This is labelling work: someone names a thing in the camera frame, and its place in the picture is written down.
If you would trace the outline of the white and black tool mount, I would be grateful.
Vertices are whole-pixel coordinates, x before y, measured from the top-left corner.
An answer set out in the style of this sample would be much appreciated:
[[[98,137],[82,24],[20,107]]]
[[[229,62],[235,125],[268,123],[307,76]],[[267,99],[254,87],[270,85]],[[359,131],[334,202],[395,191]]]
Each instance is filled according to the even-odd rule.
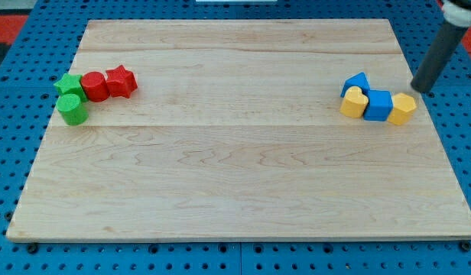
[[[444,19],[457,27],[471,26],[471,0],[443,0]]]

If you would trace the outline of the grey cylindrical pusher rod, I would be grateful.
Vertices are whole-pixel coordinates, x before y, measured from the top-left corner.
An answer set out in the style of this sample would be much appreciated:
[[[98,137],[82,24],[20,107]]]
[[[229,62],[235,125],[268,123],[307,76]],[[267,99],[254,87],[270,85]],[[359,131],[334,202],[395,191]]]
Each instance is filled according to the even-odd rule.
[[[411,80],[413,90],[419,93],[431,91],[468,28],[469,25],[459,26],[447,19],[443,20],[436,37]]]

